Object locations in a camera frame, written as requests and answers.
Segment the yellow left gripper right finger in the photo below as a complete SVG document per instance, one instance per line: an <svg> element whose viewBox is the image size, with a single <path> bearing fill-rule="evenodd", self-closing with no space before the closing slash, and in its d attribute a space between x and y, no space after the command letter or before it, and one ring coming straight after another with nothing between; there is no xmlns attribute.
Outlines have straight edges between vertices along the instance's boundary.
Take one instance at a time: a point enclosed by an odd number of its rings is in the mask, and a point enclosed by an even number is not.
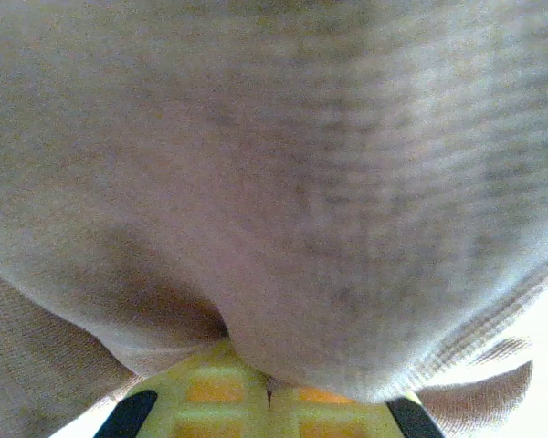
<svg viewBox="0 0 548 438"><path fill-rule="evenodd" d="M268 383L268 438L444 438L413 392L362 404L315 388Z"/></svg>

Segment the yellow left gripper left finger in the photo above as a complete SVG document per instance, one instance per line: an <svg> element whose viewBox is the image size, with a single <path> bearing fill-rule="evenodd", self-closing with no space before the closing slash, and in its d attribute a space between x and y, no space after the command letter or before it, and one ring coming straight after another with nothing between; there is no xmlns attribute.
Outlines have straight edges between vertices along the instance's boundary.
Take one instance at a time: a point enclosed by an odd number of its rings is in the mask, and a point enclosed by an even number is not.
<svg viewBox="0 0 548 438"><path fill-rule="evenodd" d="M133 386L93 438L267 438L266 378L221 340Z"/></svg>

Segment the brown long pants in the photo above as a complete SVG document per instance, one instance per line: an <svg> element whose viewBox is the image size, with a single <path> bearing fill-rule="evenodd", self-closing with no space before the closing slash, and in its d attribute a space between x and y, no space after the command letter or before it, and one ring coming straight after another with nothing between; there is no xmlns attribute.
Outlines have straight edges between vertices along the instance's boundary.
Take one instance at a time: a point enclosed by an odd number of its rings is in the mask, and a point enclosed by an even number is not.
<svg viewBox="0 0 548 438"><path fill-rule="evenodd" d="M0 0L0 438L222 338L506 438L548 377L548 0Z"/></svg>

